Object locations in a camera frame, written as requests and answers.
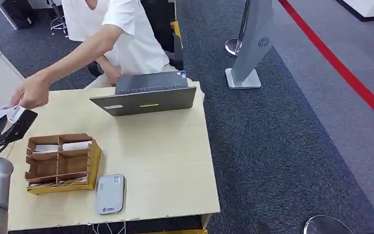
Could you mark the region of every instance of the white device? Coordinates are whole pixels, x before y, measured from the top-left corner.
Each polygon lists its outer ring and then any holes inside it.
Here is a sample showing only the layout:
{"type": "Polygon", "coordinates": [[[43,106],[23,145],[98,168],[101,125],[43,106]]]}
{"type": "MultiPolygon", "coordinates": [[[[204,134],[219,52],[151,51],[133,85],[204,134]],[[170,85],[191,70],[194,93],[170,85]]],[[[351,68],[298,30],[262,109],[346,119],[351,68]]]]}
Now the white device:
{"type": "Polygon", "coordinates": [[[122,174],[102,176],[98,180],[96,212],[100,215],[120,212],[124,207],[125,178],[122,174]]]}

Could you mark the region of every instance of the cardboard compartment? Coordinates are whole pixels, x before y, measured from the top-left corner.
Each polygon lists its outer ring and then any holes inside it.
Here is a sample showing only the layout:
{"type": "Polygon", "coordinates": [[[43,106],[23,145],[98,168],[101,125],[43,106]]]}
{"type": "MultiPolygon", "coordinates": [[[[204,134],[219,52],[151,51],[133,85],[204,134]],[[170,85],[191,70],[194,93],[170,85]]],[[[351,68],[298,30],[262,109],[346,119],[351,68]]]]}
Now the cardboard compartment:
{"type": "Polygon", "coordinates": [[[27,191],[33,194],[95,188],[101,149],[87,134],[31,137],[26,150],[27,191]],[[91,141],[87,149],[62,151],[64,143],[91,141]],[[57,152],[35,152],[37,145],[58,145],[57,152]]]}
{"type": "Polygon", "coordinates": [[[25,179],[29,183],[55,182],[57,153],[32,154],[26,157],[30,165],[29,172],[25,172],[25,179]]]}

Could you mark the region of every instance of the office chair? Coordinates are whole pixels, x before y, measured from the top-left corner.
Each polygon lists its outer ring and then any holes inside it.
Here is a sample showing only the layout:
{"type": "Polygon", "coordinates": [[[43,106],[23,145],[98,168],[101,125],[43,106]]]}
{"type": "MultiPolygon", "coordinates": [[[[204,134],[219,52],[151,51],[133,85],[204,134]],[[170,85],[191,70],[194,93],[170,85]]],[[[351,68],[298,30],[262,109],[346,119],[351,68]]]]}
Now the office chair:
{"type": "Polygon", "coordinates": [[[46,0],[46,4],[51,5],[52,9],[55,11],[55,19],[51,21],[51,31],[62,30],[65,35],[68,35],[67,24],[65,23],[65,17],[62,15],[58,6],[53,0],[46,0]]]}

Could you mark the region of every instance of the wooden table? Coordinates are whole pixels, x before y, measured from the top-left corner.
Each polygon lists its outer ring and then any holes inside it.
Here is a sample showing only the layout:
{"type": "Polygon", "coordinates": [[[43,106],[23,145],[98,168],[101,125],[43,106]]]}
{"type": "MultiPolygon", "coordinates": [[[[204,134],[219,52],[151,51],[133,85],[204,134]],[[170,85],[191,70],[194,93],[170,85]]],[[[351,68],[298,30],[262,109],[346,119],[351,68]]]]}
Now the wooden table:
{"type": "Polygon", "coordinates": [[[50,92],[49,104],[8,159],[15,169],[9,198],[9,230],[25,230],[101,222],[201,215],[205,228],[220,212],[198,82],[191,109],[112,117],[89,98],[114,93],[114,88],[50,92]],[[127,179],[122,212],[98,215],[96,191],[33,195],[26,192],[24,172],[29,137],[87,133],[100,145],[99,175],[127,179]]]}

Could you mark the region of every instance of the blue carpet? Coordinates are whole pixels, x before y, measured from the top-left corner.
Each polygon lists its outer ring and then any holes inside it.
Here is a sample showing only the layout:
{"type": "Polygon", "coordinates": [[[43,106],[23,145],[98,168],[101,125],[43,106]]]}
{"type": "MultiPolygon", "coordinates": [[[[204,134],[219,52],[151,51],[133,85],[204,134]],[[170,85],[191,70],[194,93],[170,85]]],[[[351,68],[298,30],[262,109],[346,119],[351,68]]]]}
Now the blue carpet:
{"type": "MultiPolygon", "coordinates": [[[[227,0],[178,1],[185,69],[206,94],[205,112],[222,212],[212,234],[251,234],[256,220],[273,233],[298,233],[311,214],[327,214],[353,231],[374,232],[374,210],[275,49],[258,65],[262,88],[231,91],[223,49],[237,34],[243,6],[227,0]]],[[[0,17],[0,50],[24,76],[60,59],[77,43],[51,35],[48,19],[12,31],[0,17]]],[[[85,71],[51,88],[82,88],[85,71]]],[[[115,230],[119,223],[112,224],[115,230]]],[[[192,229],[198,217],[128,223],[128,233],[192,229]]],[[[101,233],[107,233],[105,225],[101,233]]],[[[91,233],[88,226],[19,233],[91,233]]]]}

